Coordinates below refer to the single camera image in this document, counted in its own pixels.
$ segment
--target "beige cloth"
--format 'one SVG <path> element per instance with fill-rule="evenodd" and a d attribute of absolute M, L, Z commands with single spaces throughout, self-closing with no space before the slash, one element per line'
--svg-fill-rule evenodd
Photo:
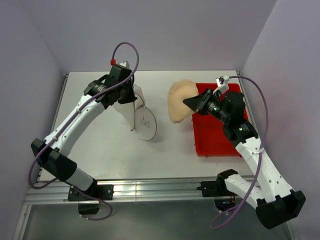
<path fill-rule="evenodd" d="M 168 93 L 168 111 L 170 121 L 180 123 L 186 117 L 192 115 L 192 111 L 183 103 L 184 99 L 192 98 L 199 95 L 196 84 L 187 79 L 174 82 Z"/>

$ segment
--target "white wall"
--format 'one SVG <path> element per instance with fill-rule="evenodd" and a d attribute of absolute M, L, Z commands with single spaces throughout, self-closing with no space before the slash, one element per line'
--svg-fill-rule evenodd
<path fill-rule="evenodd" d="M 278 0 L 243 69 L 267 98 L 267 150 L 282 175 L 306 196 L 296 219 L 304 240 L 320 238 L 319 13 L 319 0 Z M 259 93 L 250 84 L 245 88 L 262 130 Z"/>
<path fill-rule="evenodd" d="M 34 138 L 48 134 L 63 75 L 18 0 L 0 1 L 0 224 L 11 239 L 27 189 Z"/>
<path fill-rule="evenodd" d="M 69 71 L 105 71 L 132 42 L 140 70 L 240 70 L 276 0 L 21 0 Z M 123 47 L 117 60 L 135 62 Z"/>

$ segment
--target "red plastic tray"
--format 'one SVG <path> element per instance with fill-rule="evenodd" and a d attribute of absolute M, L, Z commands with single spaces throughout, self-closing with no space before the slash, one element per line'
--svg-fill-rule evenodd
<path fill-rule="evenodd" d="M 241 92 L 236 83 L 229 83 L 229 91 Z M 216 83 L 196 83 L 199 94 L 207 88 L 216 89 Z M 192 115 L 195 152 L 199 157 L 240 156 L 223 133 L 223 123 L 211 115 Z"/>

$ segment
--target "gray floor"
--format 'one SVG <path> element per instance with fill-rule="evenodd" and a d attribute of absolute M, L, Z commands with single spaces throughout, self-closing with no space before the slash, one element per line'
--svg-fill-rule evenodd
<path fill-rule="evenodd" d="M 290 240 L 286 225 L 264 228 L 249 205 L 225 228 L 210 230 L 212 199 L 114 203 L 103 221 L 79 218 L 76 204 L 32 207 L 24 240 Z"/>

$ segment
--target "metal frame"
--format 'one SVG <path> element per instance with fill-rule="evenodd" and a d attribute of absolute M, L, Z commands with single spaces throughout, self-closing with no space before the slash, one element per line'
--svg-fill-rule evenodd
<path fill-rule="evenodd" d="M 62 97 L 68 81 L 68 74 L 65 75 L 62 91 L 59 97 L 57 110 L 53 119 L 51 132 L 57 119 L 58 111 L 61 105 Z M 248 110 L 249 120 L 256 127 L 250 104 L 242 83 L 239 78 L 241 90 L 244 94 L 244 101 Z M 39 169 L 38 176 L 41 175 L 42 169 Z M 252 181 L 253 175 L 243 176 L 249 182 Z M 202 181 L 214 181 L 215 177 L 192 177 L 192 178 L 168 178 L 168 179 L 135 179 L 135 180 L 100 180 L 98 184 L 114 185 L 114 194 L 111 203 L 125 202 L 157 202 L 157 201 L 184 201 L 184 200 L 201 200 L 201 191 L 196 188 L 201 185 Z M 20 217 L 13 236 L 14 240 L 22 240 L 32 205 L 50 205 L 50 204 L 78 204 L 78 202 L 68 202 L 69 186 L 63 182 L 56 181 L 44 189 L 35 190 L 28 187 L 25 199 L 23 201 Z M 226 199 L 226 197 L 215 197 L 215 199 Z M 287 223 L 290 236 L 293 240 L 301 240 L 299 231 L 294 219 Z"/>

